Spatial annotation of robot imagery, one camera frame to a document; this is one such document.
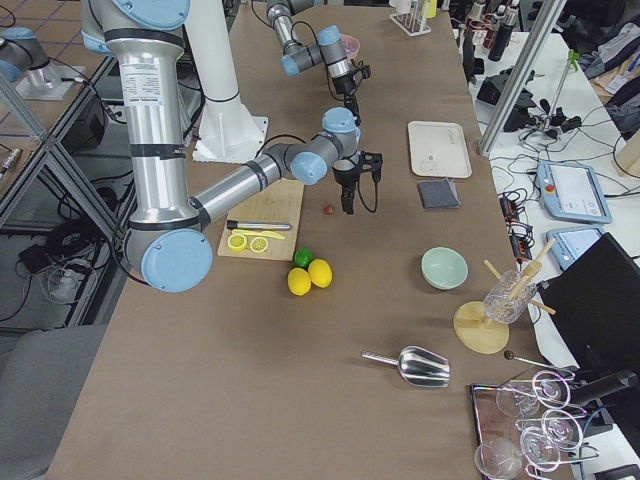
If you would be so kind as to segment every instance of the wooden cutting board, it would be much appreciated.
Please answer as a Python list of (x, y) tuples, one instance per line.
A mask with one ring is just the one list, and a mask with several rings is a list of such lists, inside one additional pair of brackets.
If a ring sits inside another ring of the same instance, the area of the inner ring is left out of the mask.
[(254, 195), (235, 206), (227, 214), (227, 219), (238, 221), (287, 222), (291, 230), (278, 231), (284, 240), (268, 238), (269, 248), (264, 253), (254, 253), (249, 248), (232, 252), (227, 246), (231, 230), (225, 228), (220, 238), (218, 255), (223, 257), (258, 258), (263, 260), (293, 259), (298, 237), (300, 208), (304, 185), (297, 180), (279, 180), (263, 192)]

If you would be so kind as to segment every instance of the light green bowl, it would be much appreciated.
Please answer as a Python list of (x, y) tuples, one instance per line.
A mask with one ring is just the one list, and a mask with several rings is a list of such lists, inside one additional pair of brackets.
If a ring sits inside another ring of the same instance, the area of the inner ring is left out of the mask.
[(447, 247), (435, 247), (422, 256), (422, 276), (440, 290), (459, 287), (467, 279), (469, 268), (462, 255)]

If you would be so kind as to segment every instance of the white pillar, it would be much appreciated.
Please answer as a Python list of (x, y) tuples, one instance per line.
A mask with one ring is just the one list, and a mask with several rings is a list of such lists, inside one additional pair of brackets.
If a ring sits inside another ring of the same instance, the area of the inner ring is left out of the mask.
[(242, 104), (221, 0), (192, 0), (185, 23), (207, 96), (194, 160), (244, 163), (264, 141), (268, 120)]

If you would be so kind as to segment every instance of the yellow lemon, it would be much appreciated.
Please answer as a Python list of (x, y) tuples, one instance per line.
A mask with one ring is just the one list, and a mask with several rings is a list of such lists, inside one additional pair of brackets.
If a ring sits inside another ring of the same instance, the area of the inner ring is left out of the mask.
[(309, 273), (303, 268), (294, 268), (287, 275), (287, 285), (294, 295), (302, 296), (311, 290)]
[(249, 248), (253, 253), (264, 253), (269, 248), (269, 240), (264, 237), (253, 237)]
[(309, 264), (308, 270), (309, 278), (314, 285), (320, 288), (326, 288), (331, 284), (333, 272), (326, 260), (316, 258)]
[(247, 248), (247, 237), (234, 233), (227, 239), (227, 245), (232, 252), (241, 252)]

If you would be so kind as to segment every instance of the tablet screen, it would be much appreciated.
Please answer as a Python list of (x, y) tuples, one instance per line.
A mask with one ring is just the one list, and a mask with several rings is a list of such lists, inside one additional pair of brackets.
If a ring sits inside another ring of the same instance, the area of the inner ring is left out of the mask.
[(573, 258), (579, 258), (591, 245), (600, 238), (600, 232), (594, 228), (577, 230), (574, 232), (562, 232), (558, 234), (565, 243)]
[(592, 217), (603, 216), (587, 169), (559, 165), (552, 165), (550, 169), (562, 211)]

